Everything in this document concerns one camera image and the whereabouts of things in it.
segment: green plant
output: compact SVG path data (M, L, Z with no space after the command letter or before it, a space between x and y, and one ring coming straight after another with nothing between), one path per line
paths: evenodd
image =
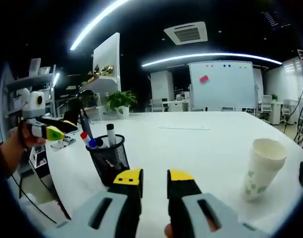
M115 108L130 107L135 103L137 103L136 96L131 91L113 93L107 98L107 106L113 111Z
M271 99L277 101L278 100L278 96L276 94L272 94L271 95Z

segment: pen holder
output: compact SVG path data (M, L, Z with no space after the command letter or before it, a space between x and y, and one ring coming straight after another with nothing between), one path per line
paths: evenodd
M116 144L108 148L90 149L86 146L105 186L111 186L120 172L130 169L124 147L125 138L122 135L115 135L115 138ZM97 137L94 140L97 139L102 139L105 145L109 144L107 135Z

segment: white pillar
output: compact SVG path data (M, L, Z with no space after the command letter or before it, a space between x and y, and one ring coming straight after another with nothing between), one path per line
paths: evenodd
M174 100L172 74L169 71L160 71L151 74L151 93L153 99L167 98Z

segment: pink magnet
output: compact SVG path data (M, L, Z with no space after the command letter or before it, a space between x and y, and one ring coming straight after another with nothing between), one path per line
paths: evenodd
M209 77L207 75L203 76L202 78L200 78L200 82L204 83L209 79Z

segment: blue marker cap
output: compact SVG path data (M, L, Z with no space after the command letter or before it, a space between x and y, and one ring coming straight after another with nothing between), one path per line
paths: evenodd
M89 141L89 147L90 148L94 149L94 148L96 148L96 146L97 146L97 143L96 143L95 140L92 139L92 140Z

